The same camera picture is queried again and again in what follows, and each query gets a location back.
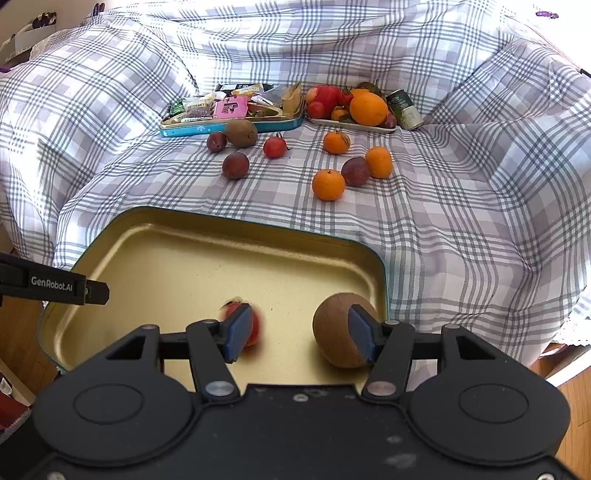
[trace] beverage can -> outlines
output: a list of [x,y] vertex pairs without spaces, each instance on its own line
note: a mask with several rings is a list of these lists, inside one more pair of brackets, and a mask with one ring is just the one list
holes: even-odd
[[414,130],[425,124],[417,107],[414,106],[413,101],[404,90],[400,89],[390,93],[386,97],[386,102],[398,124],[405,130]]

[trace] red object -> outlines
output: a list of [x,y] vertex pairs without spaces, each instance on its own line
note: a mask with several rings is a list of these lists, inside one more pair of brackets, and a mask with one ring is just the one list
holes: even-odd
[[311,118],[330,118],[332,110],[339,103],[340,88],[332,85],[320,85],[313,87],[306,93],[306,104],[308,105],[308,114],[310,114],[310,105],[320,102],[324,105],[324,114],[322,117],[311,116]]
[[287,151],[287,143],[279,136],[267,138],[262,150],[268,158],[280,158]]
[[349,106],[353,100],[353,94],[351,92],[340,92],[339,93],[339,105],[342,106]]
[[330,118],[332,110],[339,103],[340,88],[330,85],[321,85],[318,87],[318,93],[315,100],[324,105],[324,117]]
[[324,118],[325,108],[320,102],[312,102],[308,105],[308,115],[310,118]]
[[378,126],[381,128],[394,128],[396,126],[396,117],[392,113],[388,113],[386,120],[380,123]]
[[7,429],[26,409],[22,403],[0,392],[0,427]]
[[[223,309],[223,319],[227,319],[230,314],[236,310],[242,304],[241,301],[230,301],[226,303]],[[246,346],[256,345],[258,341],[261,339],[261,313],[258,311],[256,307],[252,308],[252,331],[251,335],[246,342]]]

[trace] tomato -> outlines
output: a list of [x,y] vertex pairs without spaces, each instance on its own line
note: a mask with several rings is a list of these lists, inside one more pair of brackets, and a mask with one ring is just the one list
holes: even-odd
[[324,118],[324,104],[321,102],[312,102],[308,105],[308,115],[310,118]]
[[268,158],[280,158],[287,151],[287,144],[282,137],[267,138],[262,148]]
[[353,100],[353,94],[351,92],[340,92],[339,93],[339,105],[348,106]]
[[[239,301],[230,301],[230,302],[226,303],[222,307],[223,320],[227,319],[230,316],[230,314],[234,310],[236,310],[240,305],[242,305],[242,302],[239,302]],[[252,305],[251,305],[251,308],[252,308],[252,330],[251,330],[250,337],[246,341],[246,346],[256,345],[258,343],[258,341],[261,339],[261,313],[258,311],[258,309],[256,307],[253,307]]]

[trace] cardboard box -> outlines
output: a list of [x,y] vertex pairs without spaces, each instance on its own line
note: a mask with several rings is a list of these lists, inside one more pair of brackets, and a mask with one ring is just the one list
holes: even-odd
[[0,51],[0,64],[7,64],[14,57],[33,48],[35,44],[55,32],[56,26],[49,25],[48,27],[36,28],[28,32],[19,33]]

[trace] plum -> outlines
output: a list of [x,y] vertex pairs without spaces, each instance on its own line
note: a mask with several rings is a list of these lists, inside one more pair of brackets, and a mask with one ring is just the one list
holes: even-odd
[[245,177],[250,164],[244,153],[230,153],[222,164],[222,174],[230,180],[237,180]]
[[345,178],[346,184],[352,187],[361,187],[371,176],[369,165],[363,157],[348,159],[340,173]]
[[220,153],[226,148],[227,141],[228,139],[223,132],[212,132],[207,138],[207,149],[211,153]]
[[392,113],[388,112],[388,116],[386,117],[386,120],[384,120],[378,126],[381,128],[394,128],[396,126],[396,123],[397,123],[396,117],[394,115],[392,115]]

